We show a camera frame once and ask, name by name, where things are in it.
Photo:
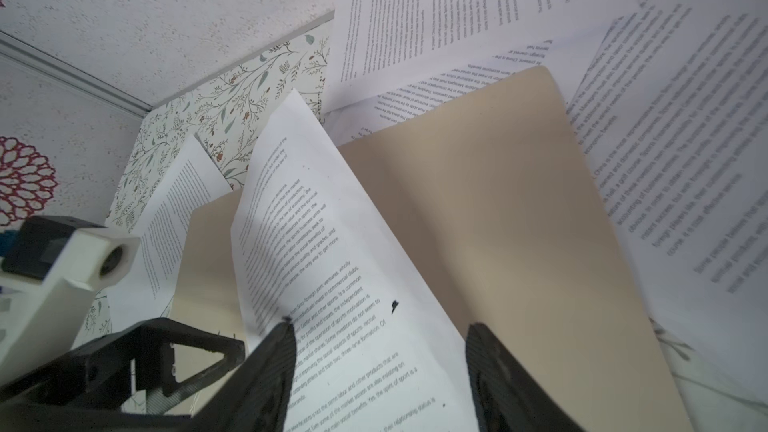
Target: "beige folder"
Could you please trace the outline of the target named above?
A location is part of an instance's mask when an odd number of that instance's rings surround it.
[[[545,68],[340,151],[459,332],[486,323],[586,430],[691,430]],[[242,338],[239,200],[193,214],[170,316]],[[178,370],[205,365],[181,355]]]

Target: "red flower pattern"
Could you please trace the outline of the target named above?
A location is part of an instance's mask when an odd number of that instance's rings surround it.
[[[58,185],[48,158],[14,137],[0,137],[0,226],[40,212]]]

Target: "table surface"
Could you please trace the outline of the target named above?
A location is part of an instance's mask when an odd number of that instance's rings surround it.
[[[107,224],[131,230],[188,134],[197,133],[232,189],[242,187],[250,152],[280,98],[297,89],[320,116],[332,22],[243,62],[150,112],[120,178]],[[688,414],[699,432],[768,430],[768,405],[654,324]],[[76,344],[111,332],[108,299],[97,296]],[[134,410],[141,409],[139,398]]]

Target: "white speckled wall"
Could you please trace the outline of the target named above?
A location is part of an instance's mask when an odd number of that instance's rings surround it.
[[[158,105],[334,0],[0,0],[0,30]]]
[[[0,60],[0,230],[35,212],[103,224],[140,124]]]

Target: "white paper sheet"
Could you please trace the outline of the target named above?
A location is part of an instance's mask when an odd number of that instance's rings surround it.
[[[250,350],[296,327],[285,431],[476,430],[463,339],[297,91],[249,169],[237,291]]]
[[[637,0],[338,0],[323,111],[556,40],[637,9]]]
[[[361,100],[326,116],[324,128],[337,146],[385,129],[515,72],[544,65],[568,103],[603,42],[609,24],[568,40],[547,40],[509,50],[486,60],[430,77],[370,99]]]
[[[130,231],[141,246],[128,275],[107,289],[113,331],[162,315],[176,290],[192,211],[228,192],[216,164],[187,137]]]
[[[768,400],[768,1],[644,0],[568,114],[654,319]]]

